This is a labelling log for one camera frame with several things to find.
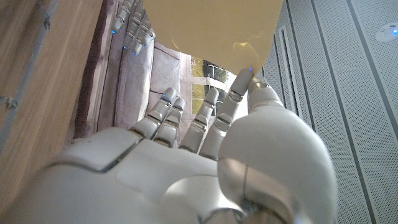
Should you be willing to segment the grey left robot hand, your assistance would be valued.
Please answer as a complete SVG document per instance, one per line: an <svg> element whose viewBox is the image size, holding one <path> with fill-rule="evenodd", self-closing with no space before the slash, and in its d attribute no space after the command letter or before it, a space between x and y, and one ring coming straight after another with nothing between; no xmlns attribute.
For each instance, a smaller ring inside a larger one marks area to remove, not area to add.
<svg viewBox="0 0 398 224"><path fill-rule="evenodd" d="M133 55L138 55L155 38L143 1L124 0L111 26L111 33L117 34L125 23L128 25L123 49L131 49Z"/></svg>

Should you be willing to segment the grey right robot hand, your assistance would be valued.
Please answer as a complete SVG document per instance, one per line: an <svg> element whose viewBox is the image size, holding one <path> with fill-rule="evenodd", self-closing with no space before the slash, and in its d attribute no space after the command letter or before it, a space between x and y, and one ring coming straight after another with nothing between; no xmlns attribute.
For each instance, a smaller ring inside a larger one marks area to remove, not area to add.
<svg viewBox="0 0 398 224"><path fill-rule="evenodd" d="M30 179L2 223L333 223L336 174L319 135L250 69L215 123L207 95L179 147L169 88L130 130L74 144Z"/></svg>

